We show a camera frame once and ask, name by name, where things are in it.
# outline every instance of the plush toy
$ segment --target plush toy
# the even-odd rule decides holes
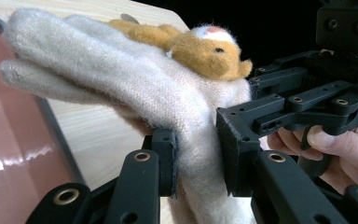
[[[175,131],[178,195],[169,199],[175,223],[254,222],[250,199],[227,195],[215,129],[218,106],[251,99],[246,79],[200,76],[163,49],[77,15],[62,19],[18,9],[2,37],[20,55],[0,64],[8,86],[65,102],[110,106],[142,133],[156,126]]]
[[[133,40],[164,49],[168,57],[211,79],[235,80],[252,71],[250,60],[241,62],[241,49],[233,36],[218,26],[202,25],[182,33],[169,24],[152,26],[124,20],[108,24]]]

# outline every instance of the white plush face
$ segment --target white plush face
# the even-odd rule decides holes
[[[229,34],[227,30],[221,27],[205,25],[193,29],[192,32],[195,36],[202,39],[214,39],[236,43],[232,35]]]

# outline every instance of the white fuzzy glove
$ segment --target white fuzzy glove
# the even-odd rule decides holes
[[[245,79],[201,77],[162,49],[129,40],[110,26],[81,16],[57,18],[19,9],[3,38],[21,56],[0,64],[14,88],[80,104],[102,104],[142,133],[175,130],[178,198],[175,223],[253,223],[247,198],[227,196],[215,110],[250,100]]]

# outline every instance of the wooden table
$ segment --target wooden table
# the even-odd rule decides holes
[[[0,0],[0,19],[7,21],[11,13],[21,7],[37,7],[59,17],[78,14],[99,21],[119,19],[126,13],[140,23],[168,23],[183,31],[188,29],[172,11],[129,0]],[[142,146],[144,137],[110,108],[55,100],[48,102],[91,189],[117,177],[124,157]],[[172,223],[165,199],[161,199],[161,223]]]

